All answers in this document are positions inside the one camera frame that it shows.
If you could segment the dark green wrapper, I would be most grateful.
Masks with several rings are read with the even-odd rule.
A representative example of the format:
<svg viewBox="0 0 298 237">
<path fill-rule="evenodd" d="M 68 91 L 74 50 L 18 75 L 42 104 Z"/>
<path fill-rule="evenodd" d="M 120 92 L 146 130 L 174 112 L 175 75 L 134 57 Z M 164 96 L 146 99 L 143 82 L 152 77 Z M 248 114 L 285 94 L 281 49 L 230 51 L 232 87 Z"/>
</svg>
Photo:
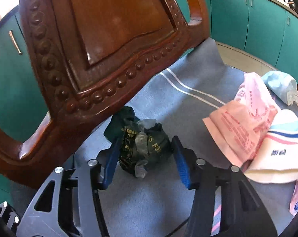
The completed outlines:
<svg viewBox="0 0 298 237">
<path fill-rule="evenodd" d="M 155 119 L 139 119 L 130 106 L 122 107 L 111 117 L 104 136 L 110 142 L 121 139 L 120 166 L 138 179 L 145 178 L 173 153 L 162 124 Z"/>
</svg>

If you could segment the white paper cup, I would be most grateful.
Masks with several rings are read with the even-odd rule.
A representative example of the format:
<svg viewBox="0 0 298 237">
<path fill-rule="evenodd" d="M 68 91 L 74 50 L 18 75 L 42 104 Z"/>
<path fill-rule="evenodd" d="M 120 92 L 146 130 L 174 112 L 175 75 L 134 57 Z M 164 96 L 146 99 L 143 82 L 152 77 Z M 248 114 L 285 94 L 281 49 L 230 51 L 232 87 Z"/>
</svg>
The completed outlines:
<svg viewBox="0 0 298 237">
<path fill-rule="evenodd" d="M 244 175 L 258 183 L 298 180 L 298 117 L 293 111 L 276 114 Z"/>
</svg>

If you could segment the light blue face mask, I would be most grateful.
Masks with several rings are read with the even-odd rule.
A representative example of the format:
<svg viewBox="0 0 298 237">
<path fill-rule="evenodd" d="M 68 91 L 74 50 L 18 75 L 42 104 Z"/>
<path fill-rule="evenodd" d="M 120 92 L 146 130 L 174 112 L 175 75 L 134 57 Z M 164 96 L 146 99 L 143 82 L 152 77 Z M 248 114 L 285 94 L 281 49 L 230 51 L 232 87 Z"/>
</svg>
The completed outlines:
<svg viewBox="0 0 298 237">
<path fill-rule="evenodd" d="M 294 103 L 298 107 L 298 89 L 296 80 L 288 73 L 268 71 L 262 77 L 268 89 L 273 91 L 286 105 Z"/>
</svg>

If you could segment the teal kitchen cabinets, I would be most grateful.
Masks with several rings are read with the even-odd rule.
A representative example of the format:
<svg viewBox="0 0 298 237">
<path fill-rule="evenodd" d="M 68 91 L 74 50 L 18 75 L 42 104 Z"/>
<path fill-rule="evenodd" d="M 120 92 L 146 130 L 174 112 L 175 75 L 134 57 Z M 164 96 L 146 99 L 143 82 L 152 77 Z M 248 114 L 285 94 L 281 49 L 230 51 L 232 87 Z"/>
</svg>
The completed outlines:
<svg viewBox="0 0 298 237">
<path fill-rule="evenodd" d="M 176 0 L 186 20 L 187 0 Z M 209 38 L 243 49 L 283 69 L 294 60 L 298 81 L 298 15 L 276 0 L 205 0 Z M 0 127 L 16 141 L 29 139 L 48 107 L 32 70 L 23 31 L 20 0 L 0 20 Z M 12 180 L 0 173 L 0 199 L 8 198 Z"/>
</svg>

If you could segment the blue striped towel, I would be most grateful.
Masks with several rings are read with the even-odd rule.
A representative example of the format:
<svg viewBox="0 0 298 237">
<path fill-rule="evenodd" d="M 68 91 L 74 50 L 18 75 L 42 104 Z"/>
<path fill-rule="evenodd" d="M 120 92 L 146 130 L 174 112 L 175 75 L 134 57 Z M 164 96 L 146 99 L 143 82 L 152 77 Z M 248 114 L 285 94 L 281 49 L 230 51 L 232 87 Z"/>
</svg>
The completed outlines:
<svg viewBox="0 0 298 237">
<path fill-rule="evenodd" d="M 178 136 L 199 157 L 226 167 L 202 120 L 233 99 L 243 79 L 243 72 L 225 65 L 215 41 L 208 39 L 153 77 L 129 106 L 142 119 L 156 119 L 169 137 Z M 164 236 L 189 215 L 193 192 L 185 189 L 169 159 L 143 180 L 118 168 L 100 198 L 111 236 Z"/>
</svg>

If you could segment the pink paper bag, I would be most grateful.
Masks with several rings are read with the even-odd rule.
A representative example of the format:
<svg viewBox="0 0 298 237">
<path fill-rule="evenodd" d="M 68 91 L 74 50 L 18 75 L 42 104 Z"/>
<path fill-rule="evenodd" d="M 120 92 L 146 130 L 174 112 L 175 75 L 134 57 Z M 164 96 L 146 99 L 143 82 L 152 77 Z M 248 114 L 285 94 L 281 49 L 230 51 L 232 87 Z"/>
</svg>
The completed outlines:
<svg viewBox="0 0 298 237">
<path fill-rule="evenodd" d="M 280 110 L 261 77 L 251 72 L 244 74 L 235 98 L 203 122 L 223 155 L 241 167 L 254 159 Z"/>
</svg>

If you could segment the carved wooden chair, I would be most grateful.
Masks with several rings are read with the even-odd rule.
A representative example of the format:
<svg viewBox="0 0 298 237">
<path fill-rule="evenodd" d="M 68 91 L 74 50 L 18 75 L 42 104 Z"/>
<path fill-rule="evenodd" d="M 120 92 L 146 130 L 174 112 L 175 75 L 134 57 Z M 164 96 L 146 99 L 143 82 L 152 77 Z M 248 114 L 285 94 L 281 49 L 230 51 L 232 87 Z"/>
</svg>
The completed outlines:
<svg viewBox="0 0 298 237">
<path fill-rule="evenodd" d="M 38 188 L 150 78 L 209 38 L 205 0 L 20 0 L 32 70 L 48 107 L 34 134 L 0 127 L 0 173 Z"/>
</svg>

